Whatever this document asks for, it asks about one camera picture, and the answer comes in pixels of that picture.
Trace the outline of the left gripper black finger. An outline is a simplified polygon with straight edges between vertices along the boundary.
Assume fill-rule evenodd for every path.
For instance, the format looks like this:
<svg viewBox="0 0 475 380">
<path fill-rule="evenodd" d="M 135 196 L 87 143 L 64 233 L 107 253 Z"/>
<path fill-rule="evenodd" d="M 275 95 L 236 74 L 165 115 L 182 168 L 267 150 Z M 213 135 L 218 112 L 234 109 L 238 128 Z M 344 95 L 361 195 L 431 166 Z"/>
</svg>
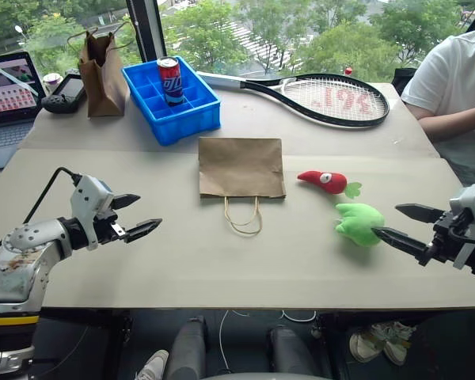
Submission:
<svg viewBox="0 0 475 380">
<path fill-rule="evenodd" d="M 119 210 L 121 208 L 125 208 L 133 204 L 134 202 L 141 199 L 141 196 L 136 194 L 123 194 L 114 196 L 111 203 L 110 208 L 112 210 Z"/>
<path fill-rule="evenodd" d="M 127 230 L 123 236 L 125 243 L 131 243 L 153 232 L 162 223 L 161 218 L 148 219 Z"/>
</svg>

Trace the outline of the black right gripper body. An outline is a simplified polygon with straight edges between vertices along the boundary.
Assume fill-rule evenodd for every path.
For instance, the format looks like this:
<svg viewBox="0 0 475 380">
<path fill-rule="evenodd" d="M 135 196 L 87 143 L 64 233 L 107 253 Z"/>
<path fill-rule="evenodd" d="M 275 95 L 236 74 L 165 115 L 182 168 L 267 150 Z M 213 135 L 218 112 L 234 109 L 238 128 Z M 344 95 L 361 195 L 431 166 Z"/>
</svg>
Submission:
<svg viewBox="0 0 475 380">
<path fill-rule="evenodd" d="M 435 232 L 427 249 L 419 258 L 419 264 L 426 265 L 435 259 L 442 263 L 451 260 L 454 265 L 466 265 L 473 253 L 473 243 L 465 236 L 469 224 L 473 221 L 470 211 L 454 214 L 444 211 L 444 215 L 433 226 Z"/>
</svg>

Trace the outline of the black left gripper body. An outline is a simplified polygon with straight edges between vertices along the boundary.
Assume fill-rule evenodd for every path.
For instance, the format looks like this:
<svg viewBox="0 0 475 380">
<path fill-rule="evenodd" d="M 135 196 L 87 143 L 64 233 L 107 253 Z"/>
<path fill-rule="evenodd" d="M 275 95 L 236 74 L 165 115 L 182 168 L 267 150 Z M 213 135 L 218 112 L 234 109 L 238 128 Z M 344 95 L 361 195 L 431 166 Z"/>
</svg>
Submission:
<svg viewBox="0 0 475 380">
<path fill-rule="evenodd" d="M 93 228 L 98 244 L 108 244 L 126 237 L 126 231 L 117 223 L 117 219 L 118 215 L 112 209 L 103 211 L 93 218 Z"/>
</svg>

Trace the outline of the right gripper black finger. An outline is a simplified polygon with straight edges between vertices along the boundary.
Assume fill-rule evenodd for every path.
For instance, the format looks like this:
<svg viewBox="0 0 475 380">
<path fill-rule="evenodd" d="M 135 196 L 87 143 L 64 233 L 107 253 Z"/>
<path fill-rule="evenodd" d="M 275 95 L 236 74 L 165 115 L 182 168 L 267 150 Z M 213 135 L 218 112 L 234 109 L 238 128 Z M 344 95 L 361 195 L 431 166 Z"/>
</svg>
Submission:
<svg viewBox="0 0 475 380">
<path fill-rule="evenodd" d="M 444 215 L 443 210 L 418 203 L 398 204 L 395 208 L 409 218 L 424 223 L 435 223 Z"/>
<path fill-rule="evenodd" d="M 423 242 L 417 241 L 401 231 L 389 227 L 372 227 L 371 230 L 387 245 L 411 256 L 420 257 L 427 249 L 427 246 Z"/>
</svg>

